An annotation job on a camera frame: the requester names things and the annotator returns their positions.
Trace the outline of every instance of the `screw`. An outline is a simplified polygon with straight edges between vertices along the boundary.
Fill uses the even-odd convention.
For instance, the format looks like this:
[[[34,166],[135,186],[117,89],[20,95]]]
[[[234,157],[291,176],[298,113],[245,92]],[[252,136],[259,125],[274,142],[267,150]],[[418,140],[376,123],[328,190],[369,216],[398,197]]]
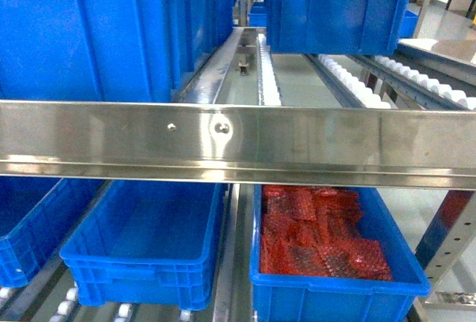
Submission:
[[[227,123],[218,123],[215,125],[215,131],[222,134],[228,134],[230,132],[230,126]]]

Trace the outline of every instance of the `red bubble wrap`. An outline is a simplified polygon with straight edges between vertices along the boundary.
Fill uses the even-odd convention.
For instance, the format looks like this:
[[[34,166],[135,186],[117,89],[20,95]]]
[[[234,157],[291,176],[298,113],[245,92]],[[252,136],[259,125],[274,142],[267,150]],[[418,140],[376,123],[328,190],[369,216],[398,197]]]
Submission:
[[[281,196],[269,197],[264,201],[264,213],[266,214],[286,214],[292,216],[292,200],[288,193]]]
[[[326,205],[330,210],[360,210],[358,193],[351,190],[321,188],[314,190],[316,206]]]
[[[299,230],[299,224],[285,214],[265,214],[263,217],[263,233],[266,230],[271,235],[293,239]]]
[[[358,272],[349,264],[349,254],[335,245],[322,245],[318,248],[329,276],[358,278]]]
[[[321,262],[317,250],[292,244],[283,244],[283,258],[280,261],[280,273],[299,276],[327,276],[327,270]]]
[[[292,217],[296,220],[317,220],[314,196],[309,187],[296,187],[290,194],[292,199]]]
[[[335,217],[329,219],[329,236],[331,241],[359,238],[360,234],[348,219]]]
[[[380,243],[376,240],[353,239],[342,242],[349,253],[349,263],[362,279],[391,281],[392,275],[382,252]]]
[[[295,242],[297,245],[302,247],[317,248],[322,244],[322,239],[313,224],[301,222],[299,224],[299,229],[297,230]]]

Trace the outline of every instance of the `floor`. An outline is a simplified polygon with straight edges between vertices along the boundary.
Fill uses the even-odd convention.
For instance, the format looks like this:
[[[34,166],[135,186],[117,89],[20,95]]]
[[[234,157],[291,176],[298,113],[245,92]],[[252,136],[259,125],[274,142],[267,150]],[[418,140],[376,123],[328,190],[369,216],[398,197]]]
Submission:
[[[439,7],[430,7],[428,17],[422,28],[421,37],[439,39],[476,39],[476,31],[470,28],[472,22],[453,13],[447,13]],[[354,75],[360,74],[360,67],[345,57],[336,59]],[[326,86],[318,79],[307,61],[300,55],[274,55],[275,72],[279,80],[283,101],[287,106],[305,106],[315,108],[338,108],[339,104],[330,94]],[[228,75],[217,103],[257,104],[257,84],[254,66],[250,67],[250,74],[246,77],[239,75],[237,58]],[[417,246],[425,232],[446,191],[443,190],[403,190],[382,188],[379,189],[385,203],[389,207],[394,219],[403,232],[412,249]],[[242,186],[242,199],[250,199],[251,187]],[[249,300],[250,284],[248,276],[249,237],[251,233],[251,206],[241,205],[239,216],[245,222],[238,227],[237,236],[242,239],[237,243],[235,261],[234,288],[241,291],[234,294],[233,313],[231,321],[249,321],[243,316],[249,316],[251,304]],[[476,293],[475,263],[476,243],[468,249],[453,271],[442,282],[441,289]],[[61,301],[66,291],[73,286],[74,281],[67,271],[54,292],[36,314],[33,322],[48,321]],[[117,305],[109,303],[104,307],[82,307],[75,322],[112,321]],[[211,308],[200,312],[196,316],[197,322],[211,321]],[[428,310],[431,322],[476,321],[474,312],[455,312]],[[176,320],[178,310],[173,306],[142,305],[138,311],[137,322],[172,321]]]

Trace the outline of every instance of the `white roller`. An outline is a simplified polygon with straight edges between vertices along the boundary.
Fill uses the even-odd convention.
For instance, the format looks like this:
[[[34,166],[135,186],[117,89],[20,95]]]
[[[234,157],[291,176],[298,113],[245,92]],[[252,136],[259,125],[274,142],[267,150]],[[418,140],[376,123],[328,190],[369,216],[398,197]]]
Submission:
[[[132,313],[132,305],[130,303],[123,303],[119,306],[118,316],[129,317]]]
[[[353,92],[356,95],[356,97],[363,103],[365,103],[368,97],[373,95],[373,91],[370,88],[358,88],[354,90]]]
[[[415,75],[411,78],[416,84],[418,84],[419,86],[423,86],[423,82],[427,79],[429,79],[428,75],[426,74],[418,74],[418,75]]]
[[[403,66],[402,63],[395,62],[395,64],[392,64],[390,66],[390,70],[398,73],[399,68],[401,68],[402,66]]]
[[[390,61],[391,61],[390,58],[388,58],[388,57],[383,57],[383,58],[382,58],[382,61],[381,61],[380,63],[381,63],[382,65],[384,65],[385,67],[387,67],[387,66],[388,66],[388,63],[389,63]]]
[[[13,296],[14,292],[15,292],[14,289],[10,289],[8,287],[2,287],[0,289],[0,298],[4,298],[5,300],[7,300]]]
[[[448,84],[439,84],[438,86],[432,86],[431,91],[437,93],[440,96],[444,96],[446,92],[451,92],[453,88]]]
[[[467,108],[468,107],[468,98],[464,97],[463,99],[459,99],[458,104]]]
[[[55,315],[52,318],[50,318],[49,322],[64,322],[64,321],[66,321],[66,316]]]
[[[340,71],[339,73],[337,73],[337,78],[338,78],[341,82],[343,82],[343,81],[344,81],[344,78],[347,77],[347,76],[349,76],[349,75],[352,76],[352,74],[350,74],[348,71],[346,71],[346,70],[344,69],[343,71]]]
[[[468,103],[469,110],[476,109],[476,97],[467,97],[466,102]]]
[[[400,74],[402,76],[405,76],[405,73],[408,73],[409,71],[411,71],[411,68],[407,67],[406,65],[404,65],[403,67],[398,68],[398,70],[397,70],[398,74]]]
[[[364,104],[367,108],[379,109],[381,101],[380,96],[377,94],[372,94],[364,98]]]
[[[365,89],[365,84],[363,84],[363,82],[359,82],[358,80],[354,80],[350,84],[349,89],[352,93],[357,94],[358,91],[362,91]]]
[[[390,105],[390,103],[387,103],[385,101],[381,101],[380,107],[377,109],[392,109],[392,105]]]
[[[458,103],[462,99],[466,99],[466,93],[462,90],[451,90],[449,92],[445,92],[443,96],[451,101],[454,101],[455,103]]]
[[[182,309],[180,311],[180,321],[190,321],[192,319],[192,312]]]
[[[66,292],[66,300],[67,301],[77,301],[77,287],[73,287]]]
[[[438,86],[439,84],[440,84],[440,81],[438,79],[428,78],[428,79],[423,80],[420,85],[424,86],[428,90],[431,90],[431,88],[433,88],[434,86]]]
[[[390,59],[389,61],[387,61],[387,62],[385,63],[385,66],[386,66],[387,68],[391,68],[391,66],[394,65],[394,64],[396,64],[396,62],[395,62],[393,59]]]
[[[418,71],[415,71],[415,70],[412,69],[411,71],[407,71],[407,72],[406,72],[405,74],[403,74],[403,75],[405,75],[405,78],[412,80],[412,78],[415,77],[415,76],[418,75],[418,74],[419,74]]]
[[[353,86],[358,83],[358,78],[356,77],[345,77],[343,81],[344,85],[352,90]]]
[[[73,312],[74,302],[73,301],[63,301],[58,306],[58,315],[68,316]]]

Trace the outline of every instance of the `metal rail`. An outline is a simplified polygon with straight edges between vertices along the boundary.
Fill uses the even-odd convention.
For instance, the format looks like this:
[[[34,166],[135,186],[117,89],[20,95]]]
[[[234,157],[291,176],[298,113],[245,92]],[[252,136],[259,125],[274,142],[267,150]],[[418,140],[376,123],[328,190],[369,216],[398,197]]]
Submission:
[[[315,55],[305,54],[303,56],[344,108],[365,108],[365,105],[329,69],[323,66]]]
[[[476,188],[473,112],[3,101],[0,130],[9,176]]]
[[[432,91],[426,90],[408,78],[391,71],[389,68],[375,62],[369,57],[351,56],[352,60],[368,69],[379,79],[391,86],[395,91],[401,92],[414,100],[422,107],[429,110],[467,110],[464,106],[455,103],[445,97],[441,97]]]

